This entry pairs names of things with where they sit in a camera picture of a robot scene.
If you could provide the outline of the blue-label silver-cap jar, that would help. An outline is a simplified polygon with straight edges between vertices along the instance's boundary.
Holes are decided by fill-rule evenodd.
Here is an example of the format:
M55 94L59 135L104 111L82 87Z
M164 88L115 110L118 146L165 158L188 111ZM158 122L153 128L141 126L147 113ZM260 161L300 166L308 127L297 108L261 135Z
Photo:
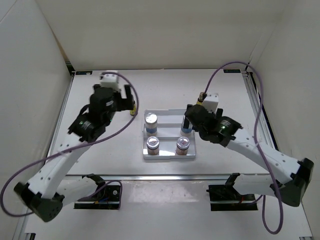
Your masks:
M181 126L180 126L180 134L182 136L190 136L192 134L192 131L193 131L193 126L192 124L190 123L190 121L184 116L183 119L182 119L182 123L181 123Z
M148 136L156 136L158 129L158 117L155 113L148 112L144 117L146 134Z

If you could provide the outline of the brown spice jar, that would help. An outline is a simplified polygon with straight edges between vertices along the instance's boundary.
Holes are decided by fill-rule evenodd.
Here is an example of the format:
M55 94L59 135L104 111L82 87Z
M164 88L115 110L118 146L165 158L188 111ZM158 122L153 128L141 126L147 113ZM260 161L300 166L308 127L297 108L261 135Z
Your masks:
M146 148L149 155L157 155L160 150L160 140L156 136L150 136L146 141Z
M190 140L187 137L182 136L178 138L176 141L175 152L178 155L186 155L188 153L189 147L190 147Z

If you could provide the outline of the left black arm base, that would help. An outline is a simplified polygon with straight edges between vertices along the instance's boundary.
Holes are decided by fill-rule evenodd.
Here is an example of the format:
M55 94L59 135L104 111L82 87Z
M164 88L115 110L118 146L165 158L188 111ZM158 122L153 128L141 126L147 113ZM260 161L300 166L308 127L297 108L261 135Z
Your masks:
M123 184L119 180L105 181L101 176L89 174L83 176L97 184L97 193L81 198L74 203L76 210L119 210L121 208Z

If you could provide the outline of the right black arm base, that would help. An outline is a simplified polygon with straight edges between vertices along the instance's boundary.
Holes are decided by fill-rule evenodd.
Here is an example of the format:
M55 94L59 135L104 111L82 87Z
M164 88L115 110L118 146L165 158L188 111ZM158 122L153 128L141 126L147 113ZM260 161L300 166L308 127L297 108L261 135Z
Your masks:
M240 173L231 174L224 184L210 184L206 192L209 194L212 212L257 211L257 200L254 194L241 195L234 189Z

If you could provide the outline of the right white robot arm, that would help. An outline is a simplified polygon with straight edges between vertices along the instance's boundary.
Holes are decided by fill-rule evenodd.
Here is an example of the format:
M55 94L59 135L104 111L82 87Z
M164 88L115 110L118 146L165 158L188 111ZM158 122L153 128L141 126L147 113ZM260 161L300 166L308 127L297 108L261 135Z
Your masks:
M188 105L185 118L199 133L202 140L219 144L235 151L268 171L268 176L233 173L223 185L218 186L218 195L225 194L230 200L248 194L280 198L281 202L298 207L311 181L314 163L308 158L297 160L265 143L259 143L242 125L230 117L209 112L202 105Z

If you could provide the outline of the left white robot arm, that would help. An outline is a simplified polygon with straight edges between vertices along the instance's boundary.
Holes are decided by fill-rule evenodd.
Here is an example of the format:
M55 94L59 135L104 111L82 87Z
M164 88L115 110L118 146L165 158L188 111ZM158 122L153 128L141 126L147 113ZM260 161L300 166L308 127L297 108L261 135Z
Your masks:
M57 153L27 183L19 182L14 192L43 222L52 221L66 205L82 198L100 200L106 182L93 173L73 183L62 184L66 174L111 124L116 112L134 109L137 93L124 85L125 98L111 87L96 84L89 103L85 105L68 128Z

